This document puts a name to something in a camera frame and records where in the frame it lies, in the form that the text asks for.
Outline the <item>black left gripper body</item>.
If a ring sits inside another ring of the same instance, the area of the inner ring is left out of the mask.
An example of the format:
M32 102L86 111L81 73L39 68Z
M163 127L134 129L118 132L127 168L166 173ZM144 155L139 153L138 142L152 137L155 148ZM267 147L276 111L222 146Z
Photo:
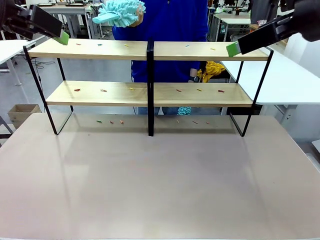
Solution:
M0 4L0 29L18 34L27 40L32 40L34 34L29 30L28 17L30 11L16 3Z

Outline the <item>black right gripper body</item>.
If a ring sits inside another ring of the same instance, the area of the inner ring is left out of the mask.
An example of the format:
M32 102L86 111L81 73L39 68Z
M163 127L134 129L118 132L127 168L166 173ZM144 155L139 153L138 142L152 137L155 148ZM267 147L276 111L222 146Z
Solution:
M282 38L300 33L309 42L320 39L320 1L319 0L281 0L281 11L292 10L284 19L276 21L275 32Z

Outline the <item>person's right hand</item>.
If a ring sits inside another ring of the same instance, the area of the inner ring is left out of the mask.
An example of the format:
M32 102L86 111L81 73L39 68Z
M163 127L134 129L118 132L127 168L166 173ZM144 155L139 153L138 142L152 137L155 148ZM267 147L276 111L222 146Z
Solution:
M132 28L137 27L138 25L140 25L143 22L144 10L141 5L137 8L136 15L137 15L137 20L130 25L130 27L132 27Z

